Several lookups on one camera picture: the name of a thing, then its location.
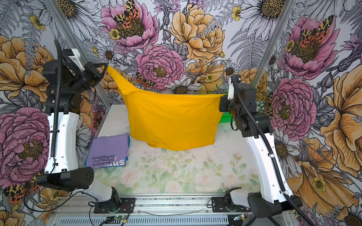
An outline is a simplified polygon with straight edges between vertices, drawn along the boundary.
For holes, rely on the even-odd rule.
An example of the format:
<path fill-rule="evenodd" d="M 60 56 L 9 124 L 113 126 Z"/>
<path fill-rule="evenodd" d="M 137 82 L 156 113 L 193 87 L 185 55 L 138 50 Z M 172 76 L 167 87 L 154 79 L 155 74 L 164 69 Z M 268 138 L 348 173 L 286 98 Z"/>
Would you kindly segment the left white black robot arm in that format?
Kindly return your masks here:
<path fill-rule="evenodd" d="M 76 157 L 76 124 L 80 118 L 82 93 L 95 87 L 107 64 L 81 64 L 78 49 L 61 50 L 57 60 L 43 66 L 43 76 L 50 83 L 46 89 L 45 113 L 50 127 L 50 150 L 45 174 L 37 184 L 66 192 L 80 192 L 93 197 L 99 205 L 119 207 L 117 190 L 94 180 L 91 167 L 80 168 Z"/>

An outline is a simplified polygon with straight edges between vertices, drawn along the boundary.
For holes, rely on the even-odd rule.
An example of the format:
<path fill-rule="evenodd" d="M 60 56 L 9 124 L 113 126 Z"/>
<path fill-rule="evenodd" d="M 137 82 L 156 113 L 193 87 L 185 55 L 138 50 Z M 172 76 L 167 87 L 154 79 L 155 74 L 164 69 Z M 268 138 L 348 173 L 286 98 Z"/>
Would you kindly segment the green plastic basket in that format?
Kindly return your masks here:
<path fill-rule="evenodd" d="M 223 113 L 219 123 L 228 123 L 231 121 L 231 119 L 232 116 L 230 113 Z"/>

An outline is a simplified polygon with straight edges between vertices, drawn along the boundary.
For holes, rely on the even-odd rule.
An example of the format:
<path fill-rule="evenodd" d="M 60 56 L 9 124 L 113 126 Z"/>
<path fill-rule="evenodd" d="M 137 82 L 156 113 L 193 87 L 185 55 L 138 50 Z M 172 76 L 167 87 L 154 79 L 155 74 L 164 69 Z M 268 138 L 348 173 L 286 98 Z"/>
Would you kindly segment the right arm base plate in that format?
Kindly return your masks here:
<path fill-rule="evenodd" d="M 212 197 L 211 208 L 216 213 L 227 213 L 227 212 L 247 212 L 247 208 L 244 206 L 228 206 L 224 197 Z"/>

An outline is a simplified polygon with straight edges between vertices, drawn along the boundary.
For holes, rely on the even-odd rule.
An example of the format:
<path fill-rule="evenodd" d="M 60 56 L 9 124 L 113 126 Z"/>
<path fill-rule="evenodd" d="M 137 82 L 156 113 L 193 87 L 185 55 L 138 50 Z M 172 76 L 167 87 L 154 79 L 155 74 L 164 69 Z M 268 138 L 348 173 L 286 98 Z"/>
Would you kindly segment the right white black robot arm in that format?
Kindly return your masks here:
<path fill-rule="evenodd" d="M 256 109 L 256 89 L 242 82 L 240 76 L 232 75 L 228 94 L 220 98 L 219 111 L 232 116 L 232 129 L 241 131 L 245 138 L 257 163 L 261 186 L 261 190 L 254 193 L 243 191 L 240 187 L 227 190 L 224 196 L 226 207 L 233 210 L 242 206 L 257 218 L 299 210 L 302 200 L 293 195 L 284 177 L 270 118 Z"/>

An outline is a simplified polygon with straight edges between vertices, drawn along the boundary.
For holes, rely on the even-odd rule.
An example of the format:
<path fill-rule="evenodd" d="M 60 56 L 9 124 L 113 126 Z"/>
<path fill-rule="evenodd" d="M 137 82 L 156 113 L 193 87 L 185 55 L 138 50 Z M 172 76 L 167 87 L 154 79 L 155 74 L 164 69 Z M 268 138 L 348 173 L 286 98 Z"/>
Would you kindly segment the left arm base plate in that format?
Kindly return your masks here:
<path fill-rule="evenodd" d="M 95 214 L 120 214 L 133 213 L 135 207 L 135 198 L 120 198 L 119 201 L 106 201 L 97 204 L 94 210 Z"/>

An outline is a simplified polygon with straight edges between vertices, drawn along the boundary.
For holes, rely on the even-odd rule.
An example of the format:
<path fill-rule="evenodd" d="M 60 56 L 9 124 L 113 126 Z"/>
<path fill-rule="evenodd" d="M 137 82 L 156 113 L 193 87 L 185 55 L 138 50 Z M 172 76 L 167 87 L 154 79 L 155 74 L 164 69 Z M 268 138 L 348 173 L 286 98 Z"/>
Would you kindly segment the yellow t-shirt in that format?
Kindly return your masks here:
<path fill-rule="evenodd" d="M 150 147 L 185 151 L 215 143 L 221 94 L 160 94 L 136 88 L 114 68 L 116 82 L 128 110 L 132 138 Z"/>

